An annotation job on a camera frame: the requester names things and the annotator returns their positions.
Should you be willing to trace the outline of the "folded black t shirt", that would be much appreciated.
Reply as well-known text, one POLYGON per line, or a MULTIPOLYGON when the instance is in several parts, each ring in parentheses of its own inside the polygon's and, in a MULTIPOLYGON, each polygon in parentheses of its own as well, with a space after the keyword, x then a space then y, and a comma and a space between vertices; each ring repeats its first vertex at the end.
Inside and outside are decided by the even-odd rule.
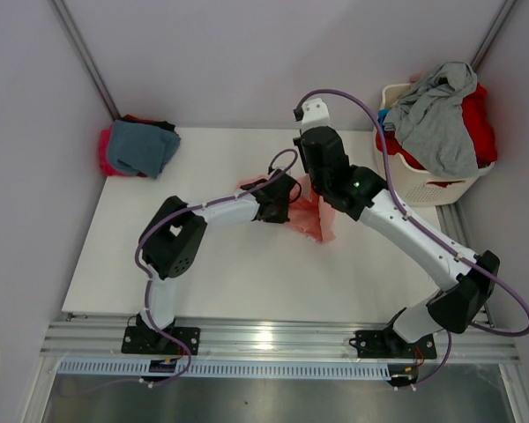
POLYGON ((149 120, 149 119, 138 118, 138 117, 133 116, 133 115, 125 115, 125 116, 121 117, 120 120, 123 121, 123 122, 147 124, 147 125, 151 125, 151 126, 154 126, 154 127, 158 127, 160 129, 163 129, 163 130, 167 130, 167 131, 170 131, 170 132, 175 132, 174 124, 169 123, 167 121, 154 121, 154 120, 149 120))

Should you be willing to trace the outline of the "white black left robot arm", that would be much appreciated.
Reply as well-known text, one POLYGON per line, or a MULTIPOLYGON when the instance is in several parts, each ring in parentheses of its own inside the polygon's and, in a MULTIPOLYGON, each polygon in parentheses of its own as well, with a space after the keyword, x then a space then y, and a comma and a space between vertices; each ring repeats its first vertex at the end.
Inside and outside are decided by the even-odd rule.
POLYGON ((284 224, 289 206, 299 199, 301 184, 283 170, 244 183, 234 194, 202 204, 167 198, 145 231, 135 253, 147 284, 138 314, 141 342, 152 353, 163 353, 176 335, 175 291, 193 265, 208 230, 225 225, 263 221, 284 224))

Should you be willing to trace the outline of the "white perforated laundry basket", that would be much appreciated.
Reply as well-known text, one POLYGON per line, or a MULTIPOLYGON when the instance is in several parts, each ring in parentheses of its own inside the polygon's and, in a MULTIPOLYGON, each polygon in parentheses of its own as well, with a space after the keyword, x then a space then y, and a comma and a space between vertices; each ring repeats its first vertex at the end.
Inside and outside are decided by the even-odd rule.
MULTIPOLYGON (((385 86, 379 111, 393 105, 409 87, 408 83, 385 86)), ((385 177, 383 153, 376 144, 379 139, 376 128, 372 133, 378 173, 385 177)), ((479 168, 479 173, 473 177, 447 179, 409 166, 400 153, 389 155, 388 160, 393 186, 398 195, 411 206, 421 207, 456 203, 479 178, 489 174, 495 165, 492 162, 479 168)))

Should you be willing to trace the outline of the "red t shirt in basket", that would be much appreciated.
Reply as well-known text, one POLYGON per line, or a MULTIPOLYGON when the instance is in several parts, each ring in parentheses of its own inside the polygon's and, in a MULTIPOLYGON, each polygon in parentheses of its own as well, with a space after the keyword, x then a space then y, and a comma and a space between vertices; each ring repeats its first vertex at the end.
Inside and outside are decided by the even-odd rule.
POLYGON ((392 171, 404 170, 405 176, 399 177, 399 182, 414 182, 417 178, 423 181, 424 186, 439 187, 448 189, 449 187, 468 186, 478 177, 487 174, 497 161, 497 150, 495 147, 495 133, 488 122, 487 108, 485 99, 487 90, 480 84, 477 84, 476 90, 465 97, 462 102, 462 116, 464 125, 473 141, 475 157, 479 173, 476 176, 468 178, 443 178, 432 175, 406 150, 402 148, 395 138, 394 132, 384 132, 389 163, 392 171))

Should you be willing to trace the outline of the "pink t shirt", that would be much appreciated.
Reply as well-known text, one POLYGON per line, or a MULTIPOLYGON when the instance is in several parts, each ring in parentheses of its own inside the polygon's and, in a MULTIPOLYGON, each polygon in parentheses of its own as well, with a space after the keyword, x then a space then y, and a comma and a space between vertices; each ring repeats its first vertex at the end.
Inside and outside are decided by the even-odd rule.
POLYGON ((290 220, 287 223, 271 224, 287 226, 318 243, 334 241, 335 211, 312 189, 308 176, 296 180, 302 186, 302 194, 298 200, 289 205, 290 220))

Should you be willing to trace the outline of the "folded magenta t shirt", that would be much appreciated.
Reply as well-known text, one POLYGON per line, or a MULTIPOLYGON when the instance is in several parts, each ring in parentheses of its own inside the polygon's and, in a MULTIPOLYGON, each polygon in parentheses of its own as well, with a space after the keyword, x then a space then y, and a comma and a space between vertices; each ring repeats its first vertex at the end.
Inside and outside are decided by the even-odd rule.
POLYGON ((100 133, 99 144, 98 144, 98 163, 100 171, 104 176, 123 176, 128 177, 127 174, 124 174, 116 170, 108 161, 108 147, 109 140, 111 136, 112 127, 104 129, 100 133))

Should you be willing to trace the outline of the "corner aluminium post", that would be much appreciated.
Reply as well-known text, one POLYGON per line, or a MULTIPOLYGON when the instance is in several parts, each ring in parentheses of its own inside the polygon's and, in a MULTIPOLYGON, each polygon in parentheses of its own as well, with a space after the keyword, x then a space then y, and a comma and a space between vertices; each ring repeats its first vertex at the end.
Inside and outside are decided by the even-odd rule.
POLYGON ((108 85, 87 46, 86 40, 74 19, 68 4, 64 0, 48 0, 48 4, 69 41, 73 51, 89 77, 95 92, 99 95, 104 108, 112 120, 121 117, 108 85))
POLYGON ((503 0, 501 2, 497 13, 470 61, 470 65, 476 73, 480 71, 502 31, 507 27, 520 4, 520 0, 503 0))

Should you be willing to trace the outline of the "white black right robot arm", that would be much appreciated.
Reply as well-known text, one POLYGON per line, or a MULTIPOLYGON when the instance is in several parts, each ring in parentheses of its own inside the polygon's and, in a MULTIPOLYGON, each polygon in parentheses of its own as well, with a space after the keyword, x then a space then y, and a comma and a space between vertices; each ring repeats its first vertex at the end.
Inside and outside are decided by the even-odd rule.
POLYGON ((339 134, 329 126, 302 131, 294 140, 313 190, 338 212, 379 232, 404 251, 436 283, 437 292, 400 310, 382 332, 385 352, 404 356, 415 342, 448 330, 461 334, 494 290, 499 259, 459 246, 434 228, 414 225, 418 215, 393 199, 385 179, 350 163, 339 134))

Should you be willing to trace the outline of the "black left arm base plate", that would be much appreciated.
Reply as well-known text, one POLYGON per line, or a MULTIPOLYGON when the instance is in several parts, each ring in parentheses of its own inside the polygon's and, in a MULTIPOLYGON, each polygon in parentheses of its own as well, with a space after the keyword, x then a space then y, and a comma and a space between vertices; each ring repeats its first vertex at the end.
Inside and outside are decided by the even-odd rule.
MULTIPOLYGON (((197 355, 201 330, 196 327, 174 327, 170 335, 197 355)), ((121 353, 135 355, 185 355, 182 346, 143 326, 129 326, 123 335, 121 353)))

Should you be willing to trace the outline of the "left corner aluminium post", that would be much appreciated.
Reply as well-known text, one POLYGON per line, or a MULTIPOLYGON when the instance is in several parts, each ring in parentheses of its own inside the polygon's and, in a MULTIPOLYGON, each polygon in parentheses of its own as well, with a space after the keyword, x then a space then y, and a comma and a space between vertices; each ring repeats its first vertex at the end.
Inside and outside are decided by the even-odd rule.
POLYGON ((104 108, 112 120, 121 117, 108 85, 87 46, 86 40, 74 19, 68 4, 64 0, 48 0, 48 4, 69 41, 73 51, 89 77, 95 92, 99 95, 104 108))

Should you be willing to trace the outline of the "right corner aluminium post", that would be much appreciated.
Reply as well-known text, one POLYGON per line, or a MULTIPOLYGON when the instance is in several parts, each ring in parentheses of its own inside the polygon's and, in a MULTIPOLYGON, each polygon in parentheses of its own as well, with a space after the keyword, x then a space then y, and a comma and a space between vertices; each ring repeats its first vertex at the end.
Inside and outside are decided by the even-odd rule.
POLYGON ((520 4, 520 0, 503 0, 501 2, 497 13, 470 61, 470 65, 476 73, 480 71, 502 31, 507 27, 520 4))

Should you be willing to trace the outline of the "grey t shirt in basket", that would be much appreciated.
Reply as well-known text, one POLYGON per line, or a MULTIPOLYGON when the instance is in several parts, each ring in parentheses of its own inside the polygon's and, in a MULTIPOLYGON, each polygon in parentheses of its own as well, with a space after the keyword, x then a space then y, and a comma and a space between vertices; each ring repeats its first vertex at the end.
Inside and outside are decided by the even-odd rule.
POLYGON ((476 87, 468 63, 438 64, 398 98, 384 118, 384 129, 431 174, 473 177, 478 165, 462 102, 476 87))

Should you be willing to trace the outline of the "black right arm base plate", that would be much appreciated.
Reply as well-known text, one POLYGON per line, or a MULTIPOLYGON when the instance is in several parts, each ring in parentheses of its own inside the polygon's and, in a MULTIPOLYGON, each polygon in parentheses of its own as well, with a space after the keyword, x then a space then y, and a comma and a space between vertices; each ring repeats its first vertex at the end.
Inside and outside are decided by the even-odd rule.
POLYGON ((437 358, 436 344, 431 334, 414 343, 407 343, 393 330, 357 330, 348 344, 360 359, 426 359, 437 358))

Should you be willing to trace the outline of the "folded teal t shirt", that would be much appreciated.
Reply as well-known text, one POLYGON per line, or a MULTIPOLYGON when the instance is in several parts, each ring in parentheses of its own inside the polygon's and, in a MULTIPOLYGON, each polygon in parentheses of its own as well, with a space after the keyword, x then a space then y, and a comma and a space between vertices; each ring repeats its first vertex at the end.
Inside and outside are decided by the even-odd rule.
POLYGON ((142 174, 157 179, 180 144, 181 138, 175 132, 117 120, 112 124, 108 161, 128 176, 142 174))

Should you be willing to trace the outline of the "blue garment in basket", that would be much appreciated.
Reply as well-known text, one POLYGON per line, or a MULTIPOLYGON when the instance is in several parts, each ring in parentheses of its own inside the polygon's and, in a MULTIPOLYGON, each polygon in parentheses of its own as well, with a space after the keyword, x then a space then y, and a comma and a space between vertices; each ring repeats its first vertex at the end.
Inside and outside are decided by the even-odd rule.
POLYGON ((388 115, 389 111, 390 111, 390 109, 388 109, 388 108, 383 108, 383 109, 380 109, 378 111, 377 122, 378 122, 380 128, 382 129, 382 132, 385 132, 384 120, 385 120, 386 116, 388 115))

